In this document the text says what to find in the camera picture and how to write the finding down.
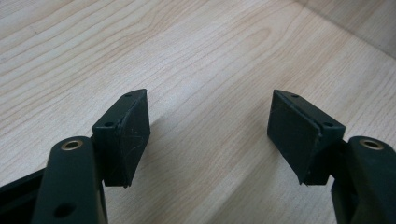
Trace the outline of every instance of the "wooden surface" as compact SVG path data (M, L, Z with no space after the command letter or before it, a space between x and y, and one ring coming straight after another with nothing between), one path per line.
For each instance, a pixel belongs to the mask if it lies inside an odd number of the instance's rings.
M299 186L266 136L272 92L396 147L395 8L0 1L0 185L146 88L152 134L132 186L106 188L110 223L334 223L332 180Z

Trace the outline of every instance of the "black mechanical part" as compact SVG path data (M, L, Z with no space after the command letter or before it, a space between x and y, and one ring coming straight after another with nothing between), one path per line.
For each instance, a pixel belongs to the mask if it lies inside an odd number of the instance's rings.
M344 131L301 96L274 91L267 133L300 184L322 185L334 177L338 223L396 223L395 151L364 136L346 143Z
M121 96L92 129L91 139L55 145L47 168L0 188L0 223L107 223L102 180L131 185L149 140L147 91Z

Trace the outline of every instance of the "light wood tabletop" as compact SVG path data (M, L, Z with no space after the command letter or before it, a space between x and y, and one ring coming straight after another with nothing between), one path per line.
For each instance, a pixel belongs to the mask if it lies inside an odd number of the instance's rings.
M274 89L396 147L391 0L0 1L0 186L125 92L151 136L109 223L335 223L266 134Z

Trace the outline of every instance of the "wood grain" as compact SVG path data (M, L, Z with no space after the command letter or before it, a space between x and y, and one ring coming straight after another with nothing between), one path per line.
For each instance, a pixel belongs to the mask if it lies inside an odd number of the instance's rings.
M132 186L106 188L110 223L335 223L332 180L299 186L266 136L272 91L396 147L395 4L324 2L0 1L0 185L146 88L152 135Z

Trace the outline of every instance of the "round hole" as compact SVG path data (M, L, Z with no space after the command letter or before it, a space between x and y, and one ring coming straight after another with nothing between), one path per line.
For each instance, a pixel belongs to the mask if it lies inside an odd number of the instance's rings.
M111 127L111 126L113 126L113 124L114 124L113 122L108 122L108 123L105 124L105 126L106 127Z
M378 143L376 141L370 140L370 139L361 139L360 143L364 147L368 147L368 148L373 149L373 150L382 150L382 149L384 149L384 146L382 146L382 144L380 144L380 143Z
M334 126L332 123L330 123L330 122L324 122L323 123L324 125L326 125L327 127L332 127L332 126Z
M81 146L82 146L82 141L81 140L71 140L71 141L65 142L61 146L61 149L68 151L68 150L77 149L77 148L79 148Z
M63 218L63 217L68 217L70 216L74 211L76 210L76 206L73 205L72 203L63 203L59 205L55 211L53 212L53 215L57 218Z

